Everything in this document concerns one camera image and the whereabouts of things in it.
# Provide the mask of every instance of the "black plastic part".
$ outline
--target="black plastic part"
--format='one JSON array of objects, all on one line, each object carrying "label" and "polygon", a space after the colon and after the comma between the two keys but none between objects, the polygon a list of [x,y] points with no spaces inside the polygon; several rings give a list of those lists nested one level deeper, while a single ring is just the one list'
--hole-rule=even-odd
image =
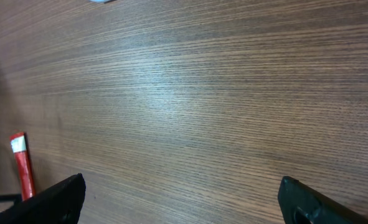
[{"label": "black plastic part", "polygon": [[283,177],[278,193],[286,224],[368,224],[368,219],[307,187]]},{"label": "black plastic part", "polygon": [[14,202],[14,205],[16,205],[21,201],[22,201],[22,195],[21,194],[0,195],[0,203]]},{"label": "black plastic part", "polygon": [[0,213],[0,224],[77,224],[85,198],[82,174],[73,175]]}]

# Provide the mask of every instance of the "red object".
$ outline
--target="red object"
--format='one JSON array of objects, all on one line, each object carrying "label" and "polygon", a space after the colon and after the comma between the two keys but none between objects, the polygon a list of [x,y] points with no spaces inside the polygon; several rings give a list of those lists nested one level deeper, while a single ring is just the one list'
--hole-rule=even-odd
[{"label": "red object", "polygon": [[22,200],[27,200],[35,195],[35,190],[25,134],[21,132],[12,135],[11,146],[17,163],[19,178],[21,179]]}]

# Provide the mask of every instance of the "wood grain surface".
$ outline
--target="wood grain surface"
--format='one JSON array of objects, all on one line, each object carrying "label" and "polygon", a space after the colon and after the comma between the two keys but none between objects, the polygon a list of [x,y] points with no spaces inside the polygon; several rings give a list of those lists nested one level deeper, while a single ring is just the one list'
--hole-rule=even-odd
[{"label": "wood grain surface", "polygon": [[80,223],[283,223],[284,175],[368,218],[368,1],[0,0],[0,194],[16,131]]}]

